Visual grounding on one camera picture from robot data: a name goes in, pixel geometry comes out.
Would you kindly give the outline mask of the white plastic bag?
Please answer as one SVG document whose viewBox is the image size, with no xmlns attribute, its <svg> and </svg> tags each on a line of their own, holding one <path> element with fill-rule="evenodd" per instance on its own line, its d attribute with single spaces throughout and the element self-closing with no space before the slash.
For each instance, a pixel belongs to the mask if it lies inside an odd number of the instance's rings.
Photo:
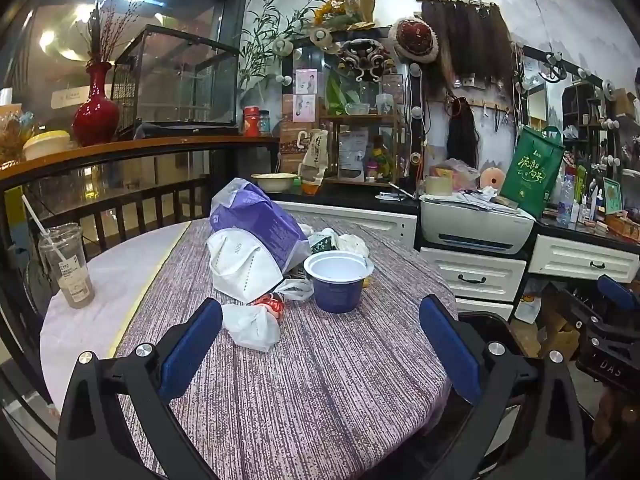
<svg viewBox="0 0 640 480">
<path fill-rule="evenodd" d="M 224 304 L 222 326 L 239 347 L 267 353 L 280 340 L 285 303 L 270 292 L 254 304 Z"/>
</svg>

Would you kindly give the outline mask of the white N95 face mask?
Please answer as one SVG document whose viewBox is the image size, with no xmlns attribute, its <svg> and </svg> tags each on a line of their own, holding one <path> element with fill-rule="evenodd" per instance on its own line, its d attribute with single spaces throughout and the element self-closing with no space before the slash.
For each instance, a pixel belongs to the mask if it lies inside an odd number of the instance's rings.
<svg viewBox="0 0 640 480">
<path fill-rule="evenodd" d="M 250 232 L 228 228 L 206 240 L 214 289 L 241 304 L 273 290 L 283 280 L 269 250 Z"/>
</svg>

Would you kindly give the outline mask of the green shopping bag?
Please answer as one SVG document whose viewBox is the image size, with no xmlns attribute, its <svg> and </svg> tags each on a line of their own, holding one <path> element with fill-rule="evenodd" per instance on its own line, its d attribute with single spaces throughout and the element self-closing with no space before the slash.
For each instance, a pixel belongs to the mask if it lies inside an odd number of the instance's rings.
<svg viewBox="0 0 640 480">
<path fill-rule="evenodd" d="M 539 219 L 555 187 L 563 154 L 558 129 L 523 126 L 500 195 Z"/>
</svg>

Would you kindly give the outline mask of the plastic iced coffee cup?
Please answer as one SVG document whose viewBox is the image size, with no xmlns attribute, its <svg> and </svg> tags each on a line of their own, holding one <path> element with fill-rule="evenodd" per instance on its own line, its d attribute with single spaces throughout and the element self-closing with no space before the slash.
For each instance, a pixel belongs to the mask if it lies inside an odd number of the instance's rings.
<svg viewBox="0 0 640 480">
<path fill-rule="evenodd" d="M 94 288 L 82 244 L 81 226 L 67 222 L 46 228 L 25 195 L 22 195 L 22 202 L 39 231 L 38 254 L 47 276 L 58 285 L 71 308 L 87 307 L 94 298 Z"/>
</svg>

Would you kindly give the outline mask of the white printer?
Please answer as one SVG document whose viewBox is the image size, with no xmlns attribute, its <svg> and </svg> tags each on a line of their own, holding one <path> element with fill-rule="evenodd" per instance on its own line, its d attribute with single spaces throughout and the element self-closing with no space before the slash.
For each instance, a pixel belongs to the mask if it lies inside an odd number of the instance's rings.
<svg viewBox="0 0 640 480">
<path fill-rule="evenodd" d="M 528 212 L 481 198 L 477 193 L 420 197 L 421 229 L 431 244 L 515 255 L 532 234 Z"/>
</svg>

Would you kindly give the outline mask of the purple striped tablecloth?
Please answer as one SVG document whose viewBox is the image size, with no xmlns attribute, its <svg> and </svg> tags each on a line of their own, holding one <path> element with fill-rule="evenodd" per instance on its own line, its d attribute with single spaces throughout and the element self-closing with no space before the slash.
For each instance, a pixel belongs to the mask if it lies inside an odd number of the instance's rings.
<svg viewBox="0 0 640 480">
<path fill-rule="evenodd" d="M 427 295 L 456 308 L 434 266 L 367 226 L 320 214 L 300 222 L 359 236 L 374 270 L 352 312 L 287 304 L 268 352 L 216 337 L 170 406 L 223 479 L 355 479 L 435 426 L 446 405 L 450 385 L 419 322 Z"/>
</svg>

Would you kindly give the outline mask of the wooden railing counter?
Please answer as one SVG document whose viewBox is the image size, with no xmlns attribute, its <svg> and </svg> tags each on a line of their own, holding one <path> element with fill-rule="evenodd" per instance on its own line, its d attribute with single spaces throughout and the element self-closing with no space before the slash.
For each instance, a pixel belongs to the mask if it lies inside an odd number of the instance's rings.
<svg viewBox="0 0 640 480">
<path fill-rule="evenodd" d="M 275 138 L 173 136 L 73 148 L 2 170 L 3 193 L 26 192 L 46 226 L 76 221 L 96 256 L 119 242 L 203 218 L 238 173 L 242 151 L 263 148 L 277 165 Z"/>
</svg>

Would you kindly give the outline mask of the purple tissue pack bag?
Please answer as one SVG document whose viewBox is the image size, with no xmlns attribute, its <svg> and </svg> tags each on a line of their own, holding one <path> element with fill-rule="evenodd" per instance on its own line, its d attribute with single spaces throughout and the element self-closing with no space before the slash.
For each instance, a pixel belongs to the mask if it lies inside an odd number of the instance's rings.
<svg viewBox="0 0 640 480">
<path fill-rule="evenodd" d="M 237 228 L 253 234 L 269 250 L 282 273 L 311 255 L 308 237 L 292 214 L 241 178 L 232 179 L 214 195 L 209 223 L 214 231 Z"/>
</svg>

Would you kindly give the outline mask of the blue white plastic bowl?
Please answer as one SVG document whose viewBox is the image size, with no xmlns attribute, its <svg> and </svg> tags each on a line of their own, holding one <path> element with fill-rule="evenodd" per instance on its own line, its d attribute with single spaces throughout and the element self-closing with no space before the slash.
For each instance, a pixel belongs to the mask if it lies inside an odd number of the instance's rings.
<svg viewBox="0 0 640 480">
<path fill-rule="evenodd" d="M 374 271 L 372 261 L 353 252 L 318 252 L 304 261 L 314 289 L 314 301 L 324 312 L 342 314 L 355 310 L 363 283 Z"/>
</svg>

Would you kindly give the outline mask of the green white milk carton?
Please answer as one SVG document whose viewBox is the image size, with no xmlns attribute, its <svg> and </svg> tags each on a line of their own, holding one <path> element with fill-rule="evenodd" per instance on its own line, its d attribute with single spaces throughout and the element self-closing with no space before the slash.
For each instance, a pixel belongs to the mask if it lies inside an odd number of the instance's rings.
<svg viewBox="0 0 640 480">
<path fill-rule="evenodd" d="M 311 253 L 329 252 L 337 250 L 337 242 L 335 241 L 335 232 L 326 228 L 319 232 L 313 232 L 308 236 L 308 242 Z"/>
</svg>

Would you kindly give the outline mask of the crumpled white tissue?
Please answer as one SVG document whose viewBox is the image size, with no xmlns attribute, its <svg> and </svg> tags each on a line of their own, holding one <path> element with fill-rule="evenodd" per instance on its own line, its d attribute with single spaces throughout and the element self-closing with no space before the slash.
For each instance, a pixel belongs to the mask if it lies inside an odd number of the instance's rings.
<svg viewBox="0 0 640 480">
<path fill-rule="evenodd" d="M 368 258 L 370 255 L 366 242 L 354 234 L 339 235 L 336 239 L 336 248 L 341 252 L 351 252 L 364 258 Z"/>
</svg>

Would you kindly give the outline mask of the cream bowl on counter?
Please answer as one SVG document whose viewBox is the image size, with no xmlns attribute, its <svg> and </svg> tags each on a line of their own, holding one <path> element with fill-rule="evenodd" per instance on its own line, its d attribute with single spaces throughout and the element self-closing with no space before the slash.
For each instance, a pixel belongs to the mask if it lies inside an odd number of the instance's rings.
<svg viewBox="0 0 640 480">
<path fill-rule="evenodd" d="M 276 174 L 253 174 L 252 179 L 265 193 L 285 193 L 292 188 L 296 174 L 277 172 Z"/>
</svg>

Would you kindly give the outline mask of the yellow lidded container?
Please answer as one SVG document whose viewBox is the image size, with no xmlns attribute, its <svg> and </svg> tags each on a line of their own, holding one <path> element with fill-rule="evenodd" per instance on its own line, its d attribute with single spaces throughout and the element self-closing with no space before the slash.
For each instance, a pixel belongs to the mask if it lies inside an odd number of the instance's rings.
<svg viewBox="0 0 640 480">
<path fill-rule="evenodd" d="M 34 160 L 58 154 L 70 148 L 70 134 L 65 130 L 52 130 L 32 136 L 23 145 L 23 158 Z"/>
</svg>

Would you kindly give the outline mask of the hanging dark hair wigs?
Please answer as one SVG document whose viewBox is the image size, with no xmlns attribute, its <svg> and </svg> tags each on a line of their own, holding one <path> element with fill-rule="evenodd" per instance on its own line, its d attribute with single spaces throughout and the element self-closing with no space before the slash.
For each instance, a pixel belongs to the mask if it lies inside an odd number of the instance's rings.
<svg viewBox="0 0 640 480">
<path fill-rule="evenodd" d="M 509 29 L 495 3 L 423 0 L 421 18 L 433 29 L 439 46 L 427 91 L 444 99 L 449 116 L 447 156 L 477 167 L 480 135 L 472 106 L 466 96 L 454 93 L 454 85 L 473 79 L 482 88 L 495 88 L 506 102 L 513 101 Z"/>
</svg>

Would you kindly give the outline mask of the wooden shelf rack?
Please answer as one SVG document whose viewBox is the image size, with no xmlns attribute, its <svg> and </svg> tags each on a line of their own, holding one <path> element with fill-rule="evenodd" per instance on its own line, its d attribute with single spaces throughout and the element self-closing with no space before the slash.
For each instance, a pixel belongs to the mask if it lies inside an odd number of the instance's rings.
<svg viewBox="0 0 640 480">
<path fill-rule="evenodd" d="M 398 114 L 324 115 L 319 125 L 329 133 L 324 180 L 379 188 L 398 182 L 404 138 Z"/>
</svg>

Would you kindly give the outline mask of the red ceramic vase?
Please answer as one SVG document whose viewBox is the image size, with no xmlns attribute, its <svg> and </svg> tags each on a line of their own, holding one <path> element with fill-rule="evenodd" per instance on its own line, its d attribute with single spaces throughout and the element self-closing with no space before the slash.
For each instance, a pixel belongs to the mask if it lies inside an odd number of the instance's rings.
<svg viewBox="0 0 640 480">
<path fill-rule="evenodd" d="M 112 68 L 109 62 L 91 63 L 88 99 L 78 108 L 73 120 L 73 133 L 80 146 L 111 142 L 119 123 L 118 106 L 105 94 L 106 74 Z"/>
</svg>

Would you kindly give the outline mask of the beige paper snack bag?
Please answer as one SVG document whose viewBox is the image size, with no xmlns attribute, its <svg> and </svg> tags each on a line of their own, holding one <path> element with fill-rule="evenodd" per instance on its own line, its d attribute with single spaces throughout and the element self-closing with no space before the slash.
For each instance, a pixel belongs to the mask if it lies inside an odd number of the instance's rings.
<svg viewBox="0 0 640 480">
<path fill-rule="evenodd" d="M 300 188 L 305 195 L 314 196 L 320 190 L 324 174 L 329 167 L 329 131 L 299 131 L 296 140 L 298 148 L 303 147 L 303 140 L 307 141 L 307 149 L 303 161 L 298 165 Z"/>
</svg>

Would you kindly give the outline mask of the red tin can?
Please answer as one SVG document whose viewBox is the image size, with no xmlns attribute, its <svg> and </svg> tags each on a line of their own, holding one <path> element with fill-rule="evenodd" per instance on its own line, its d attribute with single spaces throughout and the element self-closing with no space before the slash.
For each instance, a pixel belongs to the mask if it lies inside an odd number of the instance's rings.
<svg viewBox="0 0 640 480">
<path fill-rule="evenodd" d="M 244 136 L 260 136 L 260 108 L 258 106 L 246 106 L 243 108 L 243 134 Z"/>
</svg>

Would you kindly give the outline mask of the glass display case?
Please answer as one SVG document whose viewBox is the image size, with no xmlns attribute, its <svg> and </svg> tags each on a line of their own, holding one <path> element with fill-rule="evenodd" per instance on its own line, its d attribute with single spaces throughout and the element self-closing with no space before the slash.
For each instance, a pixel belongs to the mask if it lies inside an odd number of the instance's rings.
<svg viewBox="0 0 640 480">
<path fill-rule="evenodd" d="M 146 25 L 114 64 L 117 134 L 142 124 L 235 127 L 240 51 L 213 39 Z"/>
</svg>

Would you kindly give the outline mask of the sunflower bouquet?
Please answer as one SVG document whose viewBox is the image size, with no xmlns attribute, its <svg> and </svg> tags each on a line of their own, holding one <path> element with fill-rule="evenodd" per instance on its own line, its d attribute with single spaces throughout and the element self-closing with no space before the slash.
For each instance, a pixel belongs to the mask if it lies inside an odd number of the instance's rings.
<svg viewBox="0 0 640 480">
<path fill-rule="evenodd" d="M 326 0 L 314 11 L 314 27 L 358 30 L 375 26 L 375 0 Z"/>
</svg>

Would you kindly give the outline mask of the red round wall ornament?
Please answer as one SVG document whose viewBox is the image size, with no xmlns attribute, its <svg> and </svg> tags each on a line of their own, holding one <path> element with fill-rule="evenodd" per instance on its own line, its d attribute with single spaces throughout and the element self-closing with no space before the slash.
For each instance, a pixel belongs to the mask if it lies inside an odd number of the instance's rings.
<svg viewBox="0 0 640 480">
<path fill-rule="evenodd" d="M 420 18 L 400 18 L 388 32 L 396 52 L 421 64 L 434 62 L 439 54 L 436 32 Z"/>
</svg>

